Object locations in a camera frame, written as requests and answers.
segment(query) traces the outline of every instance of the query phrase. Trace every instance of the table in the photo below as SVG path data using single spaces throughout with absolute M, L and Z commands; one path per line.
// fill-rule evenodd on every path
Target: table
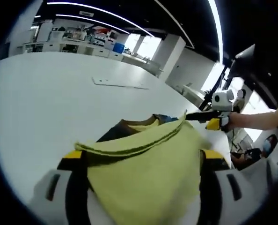
M 98 86 L 92 76 L 140 82 L 150 89 Z M 9 57 L 0 61 L 0 166 L 13 192 L 27 204 L 36 183 L 76 141 L 94 142 L 122 118 L 145 120 L 152 113 L 177 117 L 184 110 L 198 112 L 163 81 L 134 65 L 64 52 Z M 197 121 L 192 125 L 231 165 L 227 136 L 205 130 Z M 101 217 L 91 211 L 101 210 L 96 207 L 88 207 L 93 221 Z M 199 197 L 188 207 L 184 224 L 198 220 Z

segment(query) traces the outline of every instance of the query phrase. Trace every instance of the yellow cloth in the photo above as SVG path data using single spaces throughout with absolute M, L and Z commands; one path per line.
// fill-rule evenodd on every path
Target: yellow cloth
M 152 124 L 147 125 L 147 126 L 142 126 L 142 125 L 137 125 L 137 126 L 128 125 L 128 126 L 132 129 L 142 132 L 142 131 L 148 130 L 150 128 L 157 127 L 158 125 L 159 125 L 159 120 L 156 119 Z
M 76 150 L 108 156 L 143 154 L 88 168 L 99 201 L 118 225 L 174 224 L 199 194 L 199 133 L 184 120 Z

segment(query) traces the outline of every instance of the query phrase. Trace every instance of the ceiling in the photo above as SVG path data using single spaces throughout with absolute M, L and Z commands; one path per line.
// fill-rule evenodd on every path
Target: ceiling
M 182 36 L 188 48 L 213 60 L 219 60 L 219 44 L 214 17 L 208 0 L 175 0 L 159 2 L 180 23 L 190 41 L 175 21 L 155 0 L 69 0 L 69 2 L 90 5 L 110 11 L 149 30 L 156 37 L 165 38 L 167 33 Z M 223 62 L 230 66 L 232 59 L 252 44 L 258 46 L 272 76 L 261 75 L 273 95 L 278 99 L 278 0 L 215 0 L 223 37 Z M 109 23 L 130 33 L 138 30 L 126 21 L 112 15 L 79 6 L 46 5 L 39 9 L 42 19 L 55 19 L 55 14 L 79 15 L 79 11 L 94 13 L 93 19 Z

